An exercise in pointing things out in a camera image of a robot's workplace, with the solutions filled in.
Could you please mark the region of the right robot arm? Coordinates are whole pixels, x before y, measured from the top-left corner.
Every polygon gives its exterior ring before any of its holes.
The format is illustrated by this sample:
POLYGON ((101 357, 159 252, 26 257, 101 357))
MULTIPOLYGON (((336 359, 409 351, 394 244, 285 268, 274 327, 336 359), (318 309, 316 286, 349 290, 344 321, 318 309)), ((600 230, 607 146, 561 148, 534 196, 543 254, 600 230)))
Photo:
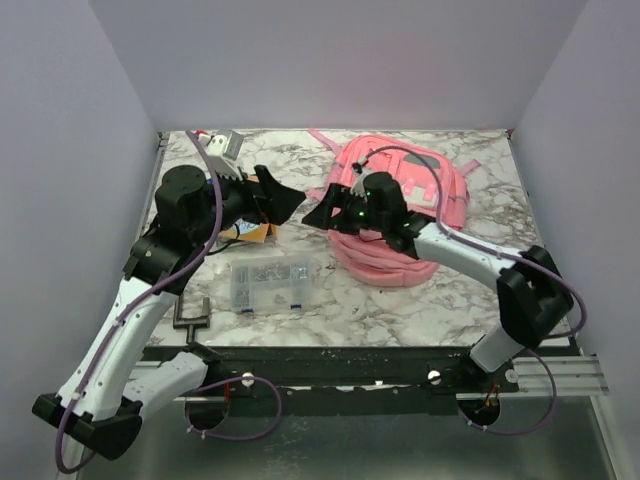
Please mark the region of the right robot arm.
POLYGON ((331 184, 303 222, 349 235, 377 232, 393 251, 441 264, 494 291, 499 322, 471 347, 459 370, 462 384, 474 392, 493 384, 506 362, 539 346, 574 306, 544 248, 500 250, 445 230, 434 217, 410 209, 399 183, 385 172, 365 175, 357 189, 331 184))

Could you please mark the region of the pink student backpack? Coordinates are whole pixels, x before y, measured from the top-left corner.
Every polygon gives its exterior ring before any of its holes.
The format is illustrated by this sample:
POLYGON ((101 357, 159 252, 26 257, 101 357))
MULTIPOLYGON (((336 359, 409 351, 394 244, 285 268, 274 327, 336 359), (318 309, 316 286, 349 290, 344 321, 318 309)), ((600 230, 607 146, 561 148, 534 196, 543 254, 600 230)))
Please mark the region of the pink student backpack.
POLYGON ((441 219, 461 230, 470 193, 461 167, 445 156, 380 134, 340 146, 318 130, 311 135, 335 155, 324 189, 311 189, 316 207, 305 225, 327 231, 334 255, 357 280, 376 287, 413 287, 437 270, 415 256, 413 237, 441 219))

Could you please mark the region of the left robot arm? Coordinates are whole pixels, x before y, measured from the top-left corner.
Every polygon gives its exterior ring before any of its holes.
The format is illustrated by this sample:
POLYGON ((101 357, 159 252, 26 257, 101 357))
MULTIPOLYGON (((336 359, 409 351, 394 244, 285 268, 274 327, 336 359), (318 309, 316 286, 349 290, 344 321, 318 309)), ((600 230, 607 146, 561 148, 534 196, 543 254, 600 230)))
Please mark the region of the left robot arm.
POLYGON ((156 216, 134 243, 113 306, 72 376, 55 393, 40 395, 33 413, 56 428, 60 471, 63 442, 75 440, 109 460, 121 457, 145 420, 183 393, 214 393, 222 380, 206 347, 189 346, 139 378, 130 374, 158 322, 202 265, 218 234, 235 222, 285 223, 304 192, 279 183, 263 166, 255 176, 225 179, 193 165, 168 170, 154 200, 156 216))

